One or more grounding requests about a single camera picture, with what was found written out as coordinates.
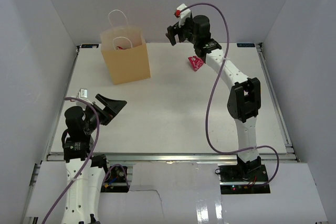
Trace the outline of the pink snack packet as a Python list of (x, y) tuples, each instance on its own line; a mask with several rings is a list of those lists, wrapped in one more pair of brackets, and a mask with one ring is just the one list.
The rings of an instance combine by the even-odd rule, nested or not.
[(189, 62), (191, 64), (191, 67), (194, 71), (197, 71), (204, 64), (202, 59), (199, 58), (198, 56), (188, 57), (188, 60), (189, 60)]

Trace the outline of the brown paper bag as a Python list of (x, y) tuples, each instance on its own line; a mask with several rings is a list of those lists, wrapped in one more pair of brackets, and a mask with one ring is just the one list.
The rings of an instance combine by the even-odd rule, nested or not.
[(148, 50), (140, 27), (125, 24), (115, 26), (110, 15), (111, 28), (100, 34), (101, 53), (114, 85), (148, 79), (151, 77)]

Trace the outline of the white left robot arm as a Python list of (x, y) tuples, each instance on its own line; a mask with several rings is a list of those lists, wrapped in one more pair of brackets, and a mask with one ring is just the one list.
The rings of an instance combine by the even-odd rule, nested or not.
[(61, 137), (67, 174), (65, 211), (62, 223), (99, 223), (98, 206), (103, 183), (110, 178), (111, 166), (104, 154), (94, 155), (99, 133), (126, 106), (124, 100), (108, 99), (100, 94), (100, 108), (81, 98), (65, 111), (66, 129)]

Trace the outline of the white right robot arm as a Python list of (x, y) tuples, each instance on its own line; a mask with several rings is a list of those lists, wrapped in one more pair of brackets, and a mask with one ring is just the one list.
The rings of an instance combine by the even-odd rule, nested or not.
[(261, 167), (256, 149), (256, 119), (261, 107), (260, 81), (242, 73), (226, 56), (221, 45), (211, 38), (207, 16), (176, 14), (178, 22), (167, 29), (166, 36), (172, 45), (188, 41), (197, 56), (211, 67), (227, 85), (230, 93), (227, 109), (236, 123), (238, 136), (237, 175), (247, 182)]

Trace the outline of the aluminium table edge rail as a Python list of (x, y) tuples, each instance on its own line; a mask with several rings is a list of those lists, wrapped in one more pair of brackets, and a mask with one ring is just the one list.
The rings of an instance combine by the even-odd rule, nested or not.
[[(233, 162), (236, 161), (236, 155), (219, 155), (219, 154), (105, 154), (108, 160), (113, 161), (219, 161), (219, 162)], [(261, 154), (263, 161), (276, 161), (275, 154)], [(47, 157), (48, 161), (63, 161), (64, 157), (60, 153), (51, 154)], [(296, 161), (296, 155), (294, 153), (279, 154), (280, 161)]]

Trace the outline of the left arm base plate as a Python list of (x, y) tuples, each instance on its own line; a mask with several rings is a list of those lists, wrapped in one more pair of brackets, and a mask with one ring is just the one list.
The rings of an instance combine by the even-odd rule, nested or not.
[(116, 166), (110, 172), (108, 179), (101, 186), (101, 193), (127, 193), (129, 188), (126, 184), (128, 175), (128, 167)]

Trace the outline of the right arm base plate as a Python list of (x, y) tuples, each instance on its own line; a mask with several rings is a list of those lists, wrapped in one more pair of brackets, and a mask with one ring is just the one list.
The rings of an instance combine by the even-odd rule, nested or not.
[(222, 195), (270, 193), (269, 185), (264, 185), (268, 181), (265, 165), (246, 174), (238, 165), (223, 165), (215, 169), (214, 173), (219, 176)]

